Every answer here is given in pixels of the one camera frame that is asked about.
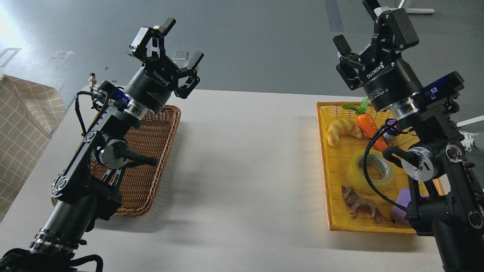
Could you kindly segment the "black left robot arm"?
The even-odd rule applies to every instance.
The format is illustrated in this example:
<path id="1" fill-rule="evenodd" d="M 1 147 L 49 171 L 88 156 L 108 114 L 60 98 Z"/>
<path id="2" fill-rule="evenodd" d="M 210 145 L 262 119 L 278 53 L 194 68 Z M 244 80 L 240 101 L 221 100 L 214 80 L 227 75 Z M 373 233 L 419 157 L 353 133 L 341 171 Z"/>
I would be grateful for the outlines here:
<path id="1" fill-rule="evenodd" d="M 11 249 L 1 258 L 2 272 L 76 272 L 88 262 L 95 262 L 97 272 L 103 270 L 100 255 L 76 259 L 74 251 L 86 244 L 82 236 L 98 218 L 107 221 L 121 207 L 119 187 L 126 169 L 158 164 L 155 157 L 132 150 L 125 139 L 128 130 L 139 128 L 146 113 L 159 113 L 171 94 L 187 98 L 200 82 L 202 52 L 184 67 L 166 55 L 164 39 L 175 24 L 176 19 L 168 18 L 160 26 L 140 29 L 127 53 L 142 65 L 125 87 L 108 81 L 96 86 L 95 74 L 90 74 L 90 90 L 78 95 L 89 95 L 98 114 L 86 129 L 75 98 L 83 139 L 53 181 L 50 195 L 57 204 L 29 249 Z"/>

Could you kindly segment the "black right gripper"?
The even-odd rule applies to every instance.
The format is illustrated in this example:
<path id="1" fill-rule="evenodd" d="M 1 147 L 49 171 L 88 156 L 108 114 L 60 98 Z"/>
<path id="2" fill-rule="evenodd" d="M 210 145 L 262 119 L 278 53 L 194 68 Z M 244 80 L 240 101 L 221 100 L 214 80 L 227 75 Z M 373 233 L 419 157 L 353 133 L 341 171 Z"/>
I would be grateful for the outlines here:
<path id="1" fill-rule="evenodd" d="M 419 38 L 405 9 L 390 10 L 377 0 L 363 0 L 362 4 L 374 21 L 371 42 L 357 54 L 344 35 L 332 38 L 338 50 L 336 70 L 350 90 L 363 88 L 374 109 L 384 111 L 422 89 L 401 55 L 418 45 Z"/>

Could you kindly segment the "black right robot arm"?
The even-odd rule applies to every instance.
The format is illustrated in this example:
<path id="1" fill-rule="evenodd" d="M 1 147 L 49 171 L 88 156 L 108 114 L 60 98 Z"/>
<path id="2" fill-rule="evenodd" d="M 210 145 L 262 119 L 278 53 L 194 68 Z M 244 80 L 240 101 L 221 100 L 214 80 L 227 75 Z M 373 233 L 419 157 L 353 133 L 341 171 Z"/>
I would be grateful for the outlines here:
<path id="1" fill-rule="evenodd" d="M 363 88 L 377 111 L 391 110 L 399 132 L 414 131 L 419 142 L 408 150 L 389 147 L 386 160 L 408 175 L 410 202 L 405 219 L 419 236 L 433 236 L 446 272 L 483 271 L 483 190 L 465 157 L 464 136 L 450 115 L 463 79 L 451 72 L 422 86 L 402 51 L 419 43 L 403 8 L 377 0 L 363 5 L 374 23 L 371 43 L 361 54 L 336 36 L 337 71 L 351 90 Z"/>

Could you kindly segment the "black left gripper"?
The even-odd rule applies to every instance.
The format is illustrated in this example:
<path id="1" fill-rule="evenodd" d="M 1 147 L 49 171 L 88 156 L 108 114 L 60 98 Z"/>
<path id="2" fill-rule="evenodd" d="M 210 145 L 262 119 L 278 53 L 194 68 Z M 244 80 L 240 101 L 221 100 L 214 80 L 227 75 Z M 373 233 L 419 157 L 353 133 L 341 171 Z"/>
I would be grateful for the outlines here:
<path id="1" fill-rule="evenodd" d="M 129 56 L 142 62 L 142 66 L 128 82 L 124 93 L 154 114 L 162 110 L 172 92 L 186 99 L 200 82 L 197 67 L 204 57 L 202 52 L 195 52 L 187 67 L 179 69 L 166 56 L 164 38 L 176 22 L 168 18 L 161 26 L 140 28 L 127 50 Z M 184 78 L 187 80 L 178 87 L 178 79 Z"/>

